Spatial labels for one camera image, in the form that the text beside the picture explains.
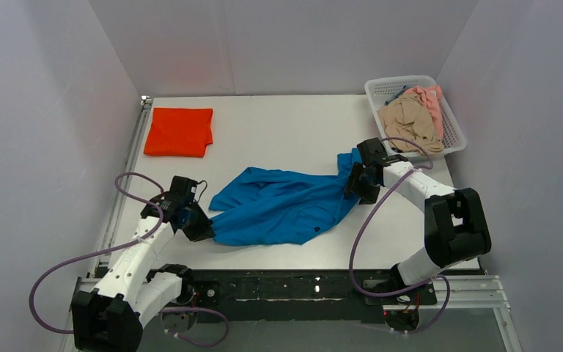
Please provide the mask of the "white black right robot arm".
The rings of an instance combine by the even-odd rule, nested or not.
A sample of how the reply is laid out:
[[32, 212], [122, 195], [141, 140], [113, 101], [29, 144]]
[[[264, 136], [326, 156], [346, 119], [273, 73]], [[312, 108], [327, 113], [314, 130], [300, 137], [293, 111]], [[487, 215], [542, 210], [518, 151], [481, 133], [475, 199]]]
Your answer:
[[345, 196], [378, 208], [394, 192], [415, 205], [424, 216], [422, 247], [389, 272], [386, 292], [358, 292], [369, 297], [399, 296], [429, 282], [444, 270], [487, 254], [492, 242], [479, 194], [472, 188], [456, 189], [426, 175], [422, 166], [409, 161], [370, 165], [356, 163], [351, 169]]

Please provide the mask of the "blue t shirt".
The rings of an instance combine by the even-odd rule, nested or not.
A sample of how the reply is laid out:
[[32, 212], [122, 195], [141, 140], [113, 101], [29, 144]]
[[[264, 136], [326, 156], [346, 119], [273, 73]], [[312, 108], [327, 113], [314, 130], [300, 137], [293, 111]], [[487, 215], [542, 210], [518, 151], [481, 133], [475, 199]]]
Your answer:
[[358, 203], [345, 196], [357, 149], [337, 156], [335, 175], [246, 168], [210, 201], [213, 240], [224, 246], [304, 244], [338, 225]]

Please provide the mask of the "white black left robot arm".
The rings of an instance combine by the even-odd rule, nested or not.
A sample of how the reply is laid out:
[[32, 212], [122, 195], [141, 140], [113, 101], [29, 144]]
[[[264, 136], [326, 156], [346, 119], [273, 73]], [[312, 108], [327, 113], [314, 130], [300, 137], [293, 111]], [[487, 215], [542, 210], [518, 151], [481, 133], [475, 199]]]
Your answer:
[[133, 239], [108, 273], [91, 291], [78, 291], [71, 302], [75, 347], [80, 351], [136, 351], [144, 327], [170, 302], [191, 301], [191, 271], [165, 265], [150, 272], [165, 245], [179, 230], [203, 223], [195, 203], [195, 187], [167, 191], [141, 212]]

